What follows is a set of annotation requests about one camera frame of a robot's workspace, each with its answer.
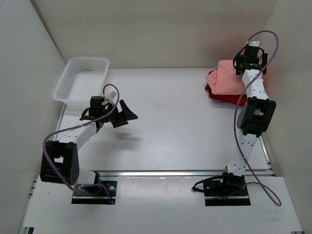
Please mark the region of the pink t shirt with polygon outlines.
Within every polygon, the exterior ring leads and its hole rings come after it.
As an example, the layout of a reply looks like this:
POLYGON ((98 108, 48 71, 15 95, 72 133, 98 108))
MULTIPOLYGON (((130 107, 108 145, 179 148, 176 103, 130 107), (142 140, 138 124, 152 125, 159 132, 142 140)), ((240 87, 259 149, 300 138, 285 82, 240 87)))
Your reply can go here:
POLYGON ((214 95, 240 95, 245 88, 241 76, 236 75, 232 60, 220 60, 206 80, 214 95))

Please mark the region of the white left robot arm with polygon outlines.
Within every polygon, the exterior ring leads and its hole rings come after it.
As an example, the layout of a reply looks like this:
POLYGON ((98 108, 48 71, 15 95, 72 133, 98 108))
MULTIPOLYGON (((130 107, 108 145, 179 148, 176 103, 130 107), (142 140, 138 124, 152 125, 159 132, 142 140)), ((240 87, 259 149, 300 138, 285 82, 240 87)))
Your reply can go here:
POLYGON ((77 126, 64 129, 65 136, 62 139, 44 142, 40 179, 43 182, 65 184, 70 189, 76 184, 82 184, 89 193, 99 193, 102 182, 96 178, 95 172, 83 171, 79 167, 78 151, 105 123, 111 123, 117 128, 136 119, 138 116, 124 100, 115 103, 108 96, 91 97, 90 107, 82 112, 77 126))

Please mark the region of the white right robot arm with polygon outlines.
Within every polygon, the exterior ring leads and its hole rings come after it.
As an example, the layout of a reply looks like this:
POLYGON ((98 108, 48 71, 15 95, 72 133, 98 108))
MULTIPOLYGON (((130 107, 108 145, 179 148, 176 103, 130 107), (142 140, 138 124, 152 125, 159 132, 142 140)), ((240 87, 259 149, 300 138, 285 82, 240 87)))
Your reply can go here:
POLYGON ((252 41, 245 45, 243 53, 234 58, 234 68, 245 85, 247 100, 235 118, 235 129, 238 130, 236 157, 226 166, 223 180, 218 184, 219 191, 224 195, 230 195, 236 187, 244 184, 252 149, 268 129, 276 108, 276 102, 269 99, 263 84, 262 76, 266 74, 266 69, 262 69, 267 64, 267 57, 259 41, 252 41))

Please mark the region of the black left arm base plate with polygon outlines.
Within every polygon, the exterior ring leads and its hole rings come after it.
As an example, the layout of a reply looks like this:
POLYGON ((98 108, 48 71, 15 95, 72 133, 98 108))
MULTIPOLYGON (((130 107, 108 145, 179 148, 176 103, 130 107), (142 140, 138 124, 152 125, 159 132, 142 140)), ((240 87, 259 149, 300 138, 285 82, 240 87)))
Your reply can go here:
POLYGON ((82 187, 76 185, 72 195, 72 204, 115 205, 117 196, 117 177, 100 176, 102 186, 82 187))

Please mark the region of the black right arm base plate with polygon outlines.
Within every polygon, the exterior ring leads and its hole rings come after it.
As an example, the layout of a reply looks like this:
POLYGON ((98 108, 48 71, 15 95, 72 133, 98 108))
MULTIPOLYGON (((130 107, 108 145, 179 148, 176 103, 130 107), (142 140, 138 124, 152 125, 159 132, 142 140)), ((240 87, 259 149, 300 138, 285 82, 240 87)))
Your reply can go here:
POLYGON ((218 176, 198 181, 192 191, 204 194, 206 207, 251 205, 247 188, 226 187, 218 176))

